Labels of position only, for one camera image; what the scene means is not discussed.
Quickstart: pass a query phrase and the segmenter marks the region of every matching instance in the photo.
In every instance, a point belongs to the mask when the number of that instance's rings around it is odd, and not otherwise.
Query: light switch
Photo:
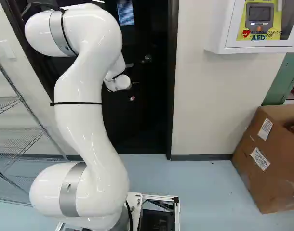
[[[0,41],[0,46],[8,59],[16,59],[14,51],[12,50],[8,40]]]

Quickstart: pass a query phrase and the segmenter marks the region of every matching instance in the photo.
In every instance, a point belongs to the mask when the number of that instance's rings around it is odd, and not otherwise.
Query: display screen
[[[250,6],[249,21],[270,21],[271,7]]]

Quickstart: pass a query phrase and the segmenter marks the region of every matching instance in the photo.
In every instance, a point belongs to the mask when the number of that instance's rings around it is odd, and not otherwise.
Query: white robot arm
[[[120,27],[100,7],[82,4],[32,16],[25,34],[44,55],[77,55],[54,88],[55,118],[63,138],[85,162],[42,171],[31,186],[31,203],[61,222],[110,230],[120,222],[129,190],[127,171],[106,134],[101,106],[104,79],[112,91],[131,84],[125,75],[113,80],[125,69]]]

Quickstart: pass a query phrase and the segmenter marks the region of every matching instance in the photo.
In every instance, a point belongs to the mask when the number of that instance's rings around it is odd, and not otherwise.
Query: metal wire shelving
[[[5,172],[43,134],[42,128],[0,128],[0,171]]]
[[[19,97],[0,97],[0,114],[21,102]]]
[[[66,154],[27,105],[1,63],[0,71],[17,95],[0,97],[0,116],[21,103],[38,124],[37,128],[0,128],[0,201],[30,205],[29,190],[36,176],[48,166],[68,160]],[[46,136],[59,155],[39,156],[26,153],[43,136]]]

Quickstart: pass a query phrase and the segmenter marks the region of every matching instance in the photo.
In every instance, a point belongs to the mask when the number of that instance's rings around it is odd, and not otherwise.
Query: aed cabinet
[[[212,0],[205,49],[216,54],[294,52],[294,0]]]

